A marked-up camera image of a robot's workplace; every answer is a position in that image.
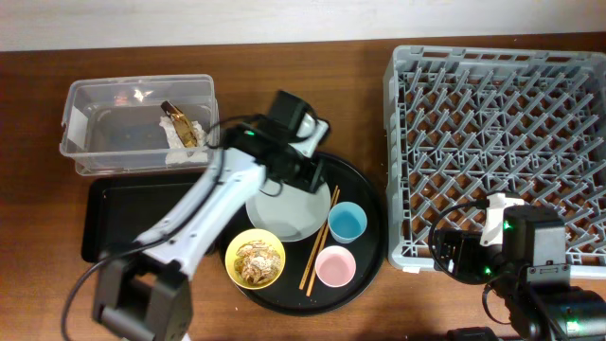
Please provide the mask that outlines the light blue plastic cup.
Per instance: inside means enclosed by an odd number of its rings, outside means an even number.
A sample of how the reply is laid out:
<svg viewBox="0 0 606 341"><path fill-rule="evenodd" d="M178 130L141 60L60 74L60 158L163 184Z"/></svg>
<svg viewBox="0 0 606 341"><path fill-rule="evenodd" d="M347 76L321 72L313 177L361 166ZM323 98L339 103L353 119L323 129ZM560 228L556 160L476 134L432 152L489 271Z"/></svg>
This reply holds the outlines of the light blue plastic cup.
<svg viewBox="0 0 606 341"><path fill-rule="evenodd" d="M351 243L364 234L368 220L365 211L353 202L341 202L329 212L331 236L339 243Z"/></svg>

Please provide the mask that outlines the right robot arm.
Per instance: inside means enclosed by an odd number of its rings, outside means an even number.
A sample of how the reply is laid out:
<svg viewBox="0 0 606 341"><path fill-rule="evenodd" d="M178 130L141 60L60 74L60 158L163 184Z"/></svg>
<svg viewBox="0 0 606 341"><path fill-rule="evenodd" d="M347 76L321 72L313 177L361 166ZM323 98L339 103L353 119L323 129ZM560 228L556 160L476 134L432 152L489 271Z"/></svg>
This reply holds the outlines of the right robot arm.
<svg viewBox="0 0 606 341"><path fill-rule="evenodd" d="M508 324L525 340L604 339L605 301L571 285L558 213L543 206L510 206L497 226L503 240L489 245L477 232L432 225L428 245L436 268L501 297Z"/></svg>

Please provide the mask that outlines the gold brown snack wrapper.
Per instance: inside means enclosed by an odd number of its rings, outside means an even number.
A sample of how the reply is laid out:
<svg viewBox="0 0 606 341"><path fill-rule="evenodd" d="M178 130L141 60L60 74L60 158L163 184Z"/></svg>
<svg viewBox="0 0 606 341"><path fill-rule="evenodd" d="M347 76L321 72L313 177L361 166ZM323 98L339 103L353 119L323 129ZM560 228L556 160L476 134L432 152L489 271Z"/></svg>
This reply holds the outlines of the gold brown snack wrapper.
<svg viewBox="0 0 606 341"><path fill-rule="evenodd" d="M196 148L199 146L198 138L193 124L187 118L183 111L171 102L165 100L161 103L161 108L171 120L171 123L182 144L186 148Z"/></svg>

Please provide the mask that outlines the pink plastic cup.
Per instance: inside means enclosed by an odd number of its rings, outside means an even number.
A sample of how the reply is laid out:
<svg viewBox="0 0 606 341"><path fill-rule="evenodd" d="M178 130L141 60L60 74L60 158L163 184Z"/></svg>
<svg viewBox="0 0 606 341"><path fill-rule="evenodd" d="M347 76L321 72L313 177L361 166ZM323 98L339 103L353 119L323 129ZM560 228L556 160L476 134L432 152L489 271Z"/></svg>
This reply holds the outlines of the pink plastic cup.
<svg viewBox="0 0 606 341"><path fill-rule="evenodd" d="M345 247L333 245L317 256L316 276L328 287L339 288L349 284L356 273L356 260Z"/></svg>

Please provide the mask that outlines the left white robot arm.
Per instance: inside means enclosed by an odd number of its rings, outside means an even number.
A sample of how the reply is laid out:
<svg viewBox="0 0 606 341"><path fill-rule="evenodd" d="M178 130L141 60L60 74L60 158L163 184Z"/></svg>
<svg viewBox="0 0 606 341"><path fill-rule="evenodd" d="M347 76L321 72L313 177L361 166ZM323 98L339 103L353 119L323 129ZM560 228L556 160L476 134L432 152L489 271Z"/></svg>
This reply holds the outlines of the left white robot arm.
<svg viewBox="0 0 606 341"><path fill-rule="evenodd" d="M126 250L101 259L92 317L128 340L182 340L193 317L190 282L206 250L267 180L307 192L322 185L313 153L327 121L275 119L226 130L214 160L185 196Z"/></svg>

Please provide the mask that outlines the white tissue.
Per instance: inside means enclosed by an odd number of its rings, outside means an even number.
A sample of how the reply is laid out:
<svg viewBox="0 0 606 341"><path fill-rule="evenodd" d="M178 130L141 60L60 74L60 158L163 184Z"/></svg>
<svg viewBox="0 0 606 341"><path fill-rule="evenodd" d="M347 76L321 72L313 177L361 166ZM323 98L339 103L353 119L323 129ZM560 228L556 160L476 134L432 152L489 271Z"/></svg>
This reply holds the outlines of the white tissue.
<svg viewBox="0 0 606 341"><path fill-rule="evenodd" d="M186 163L203 164L208 162L207 147L203 146L197 152L180 152L185 146L168 117L160 117L159 126L165 131L171 152L166 155L167 165L182 165Z"/></svg>

